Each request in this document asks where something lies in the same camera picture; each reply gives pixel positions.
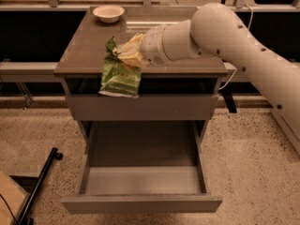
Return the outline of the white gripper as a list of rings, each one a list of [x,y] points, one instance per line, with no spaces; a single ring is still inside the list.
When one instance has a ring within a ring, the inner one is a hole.
[[[132,67],[164,67],[170,62],[162,44],[165,28],[166,25],[162,24],[152,27],[144,35],[137,33],[127,43],[116,45],[112,51],[119,54],[118,58],[124,64]]]

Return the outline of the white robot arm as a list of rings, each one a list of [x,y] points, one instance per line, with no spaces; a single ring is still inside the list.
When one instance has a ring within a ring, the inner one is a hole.
[[[222,4],[206,4],[191,19],[155,26],[114,50],[133,67],[217,56],[242,70],[285,126],[300,135],[300,67],[264,47]]]

